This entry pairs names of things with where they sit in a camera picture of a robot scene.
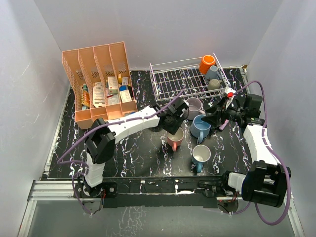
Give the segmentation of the pink mug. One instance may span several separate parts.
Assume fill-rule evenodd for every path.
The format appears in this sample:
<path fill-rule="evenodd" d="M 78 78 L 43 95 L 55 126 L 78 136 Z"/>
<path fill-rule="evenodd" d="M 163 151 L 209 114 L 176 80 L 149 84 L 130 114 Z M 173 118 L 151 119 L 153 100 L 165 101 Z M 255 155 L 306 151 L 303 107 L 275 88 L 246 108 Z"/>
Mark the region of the pink mug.
<path fill-rule="evenodd" d="M 174 135 L 167 133 L 167 143 L 172 147 L 173 152 L 176 152 L 177 147 L 179 147 L 184 139 L 184 131 L 179 128 Z"/>

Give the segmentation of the orange mug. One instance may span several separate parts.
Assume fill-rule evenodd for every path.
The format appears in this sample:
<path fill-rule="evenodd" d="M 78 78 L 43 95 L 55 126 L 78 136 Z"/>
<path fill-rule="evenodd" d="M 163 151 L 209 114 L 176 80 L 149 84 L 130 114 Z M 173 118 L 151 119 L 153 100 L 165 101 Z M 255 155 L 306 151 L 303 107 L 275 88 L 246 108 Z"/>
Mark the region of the orange mug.
<path fill-rule="evenodd" d="M 201 63 L 199 65 L 199 71 L 201 74 L 205 75 L 211 66 L 216 64 L 215 58 L 211 55 L 205 55 L 201 59 Z"/>

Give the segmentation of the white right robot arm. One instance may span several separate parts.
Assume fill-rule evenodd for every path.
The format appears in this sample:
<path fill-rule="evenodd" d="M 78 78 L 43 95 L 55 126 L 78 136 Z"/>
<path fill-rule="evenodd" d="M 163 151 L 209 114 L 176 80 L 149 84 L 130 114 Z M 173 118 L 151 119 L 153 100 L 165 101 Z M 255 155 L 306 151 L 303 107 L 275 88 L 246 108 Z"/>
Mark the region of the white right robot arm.
<path fill-rule="evenodd" d="M 234 100 L 232 92 L 226 93 L 219 103 L 206 110 L 203 121 L 215 128 L 220 128 L 226 121 L 236 122 L 247 141 L 253 164 L 247 174 L 225 172 L 220 190 L 226 196 L 237 192 L 245 201 L 280 207 L 287 191 L 285 174 L 291 170 L 283 168 L 270 152 L 265 120 L 260 118 L 263 98 L 248 94 L 244 104 L 236 101 L 232 106 Z"/>

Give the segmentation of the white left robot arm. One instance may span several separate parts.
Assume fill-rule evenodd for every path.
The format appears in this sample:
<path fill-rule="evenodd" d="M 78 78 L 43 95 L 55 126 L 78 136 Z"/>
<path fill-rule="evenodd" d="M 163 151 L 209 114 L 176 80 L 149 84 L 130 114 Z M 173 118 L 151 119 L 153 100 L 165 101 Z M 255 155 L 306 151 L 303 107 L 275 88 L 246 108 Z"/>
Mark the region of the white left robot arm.
<path fill-rule="evenodd" d="M 84 138 L 87 171 L 83 175 L 82 191 L 91 197 L 101 194 L 106 162 L 114 156 L 115 146 L 126 137 L 144 129 L 159 128 L 174 135 L 189 115 L 189 105 L 178 97 L 166 108 L 158 104 L 110 121 L 97 119 Z"/>

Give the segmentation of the olive grey small cup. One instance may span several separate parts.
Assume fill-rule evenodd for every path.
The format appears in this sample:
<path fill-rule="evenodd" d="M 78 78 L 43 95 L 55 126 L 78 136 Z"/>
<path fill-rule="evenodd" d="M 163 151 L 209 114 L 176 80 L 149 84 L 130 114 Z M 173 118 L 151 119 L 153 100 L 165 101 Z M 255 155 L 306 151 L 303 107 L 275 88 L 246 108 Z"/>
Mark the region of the olive grey small cup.
<path fill-rule="evenodd" d="M 221 87 L 221 80 L 211 79 L 207 85 L 208 90 L 216 90 Z"/>

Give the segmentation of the grey-blue printed mug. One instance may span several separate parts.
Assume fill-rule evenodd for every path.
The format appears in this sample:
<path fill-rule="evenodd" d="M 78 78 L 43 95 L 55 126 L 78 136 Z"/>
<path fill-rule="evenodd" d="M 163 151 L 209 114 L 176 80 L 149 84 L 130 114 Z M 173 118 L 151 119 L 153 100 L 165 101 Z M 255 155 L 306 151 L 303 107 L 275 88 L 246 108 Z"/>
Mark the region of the grey-blue printed mug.
<path fill-rule="evenodd" d="M 207 73 L 205 74 L 205 80 L 212 80 L 217 78 L 218 73 L 218 67 L 215 65 L 212 65 Z"/>

